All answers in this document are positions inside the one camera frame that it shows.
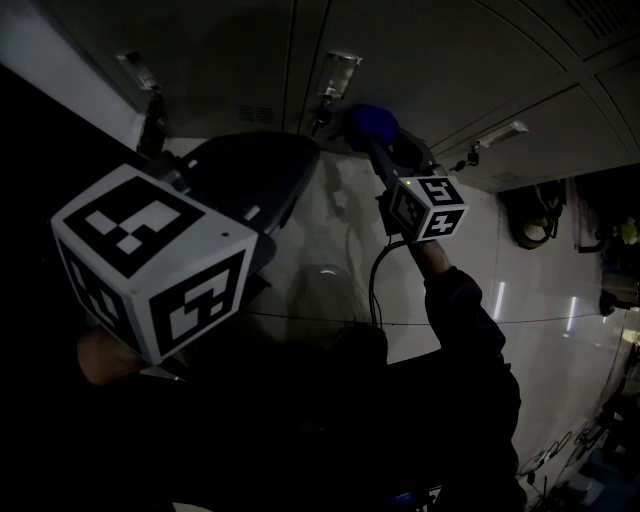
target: ceiling vent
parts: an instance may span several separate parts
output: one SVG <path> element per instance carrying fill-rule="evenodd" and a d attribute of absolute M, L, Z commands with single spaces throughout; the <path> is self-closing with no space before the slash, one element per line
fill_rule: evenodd
<path fill-rule="evenodd" d="M 273 109 L 254 107 L 252 105 L 236 105 L 238 118 L 245 123 L 273 124 Z"/>
<path fill-rule="evenodd" d="M 596 39 L 604 39 L 629 25 L 613 0 L 565 0 Z"/>

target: black cable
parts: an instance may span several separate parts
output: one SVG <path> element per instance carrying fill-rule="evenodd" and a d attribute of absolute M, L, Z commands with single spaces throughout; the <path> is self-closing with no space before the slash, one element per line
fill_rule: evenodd
<path fill-rule="evenodd" d="M 542 457 L 540 457 L 540 462 L 538 462 L 535 468 L 527 471 L 526 473 L 516 473 L 516 476 L 529 476 L 531 473 L 535 473 L 536 471 L 538 471 L 549 460 L 553 459 L 556 455 L 558 455 L 558 453 L 560 453 L 560 451 L 562 451 L 562 449 L 567 445 L 567 443 L 571 439 L 572 435 L 573 435 L 573 431 L 569 430 L 569 432 L 567 432 L 562 437 L 562 439 L 560 439 L 560 441 L 554 441 L 553 443 L 551 443 L 551 446 L 549 447 L 549 449 L 544 453 Z M 526 467 L 526 465 L 529 464 L 529 462 L 531 462 L 536 457 L 537 455 L 534 455 L 533 457 L 531 457 L 527 462 L 525 462 L 523 467 Z"/>
<path fill-rule="evenodd" d="M 380 263 L 387 254 L 389 254 L 394 249 L 397 249 L 398 247 L 404 247 L 407 244 L 408 242 L 404 241 L 387 244 L 387 246 L 382 249 L 382 251 L 380 251 L 380 254 L 378 254 L 378 257 L 375 259 L 375 261 L 373 262 L 373 266 L 371 267 L 371 274 L 369 276 L 369 308 L 371 312 L 371 325 L 373 325 L 374 327 L 382 329 L 382 310 L 380 309 L 380 303 L 378 302 L 375 294 L 376 271 L 378 270 Z M 380 319 L 378 319 L 378 313 L 376 313 L 376 305 L 379 310 Z"/>

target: black jacket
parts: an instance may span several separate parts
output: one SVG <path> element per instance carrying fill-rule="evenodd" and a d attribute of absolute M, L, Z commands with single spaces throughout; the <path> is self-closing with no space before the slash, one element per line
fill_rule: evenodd
<path fill-rule="evenodd" d="M 435 510 L 523 510 L 505 339 L 465 273 L 452 268 L 425 288 L 442 349 L 389 366 L 225 345 L 219 328 L 198 385 L 135 375 L 95 388 L 67 364 L 63 388 L 45 392 L 41 467 L 65 502 L 93 510 L 398 510 L 394 497 L 435 485 Z M 376 342 L 357 343 L 359 360 Z M 56 354 L 75 358 L 71 346 Z M 301 425 L 302 413 L 317 414 L 316 426 Z"/>

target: person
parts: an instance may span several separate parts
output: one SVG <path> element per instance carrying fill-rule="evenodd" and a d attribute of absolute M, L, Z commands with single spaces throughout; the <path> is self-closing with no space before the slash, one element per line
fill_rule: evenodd
<path fill-rule="evenodd" d="M 441 349 L 400 363 L 370 326 L 311 356 L 216 334 L 202 381 L 176 382 L 102 329 L 80 337 L 57 416 L 72 490 L 93 509 L 416 510 L 440 485 L 433 510 L 524 510 L 505 338 L 437 242 L 409 250 Z"/>

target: person's arm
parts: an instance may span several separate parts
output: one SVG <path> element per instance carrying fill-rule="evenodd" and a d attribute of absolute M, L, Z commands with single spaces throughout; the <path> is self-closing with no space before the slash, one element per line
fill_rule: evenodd
<path fill-rule="evenodd" d="M 442 441 L 451 452 L 438 510 L 471 509 L 487 492 L 492 510 L 524 510 L 511 444 L 520 391 L 501 354 L 504 335 L 480 305 L 476 282 L 451 265 L 440 244 L 410 244 L 409 250 L 425 278 L 427 315 L 444 356 L 441 413 L 450 439 Z M 476 464 L 478 471 L 461 469 Z"/>
<path fill-rule="evenodd" d="M 424 276 L 429 323 L 442 348 L 502 360 L 505 339 L 480 306 L 482 291 L 476 282 L 451 265 L 436 241 L 409 244 L 409 251 Z"/>

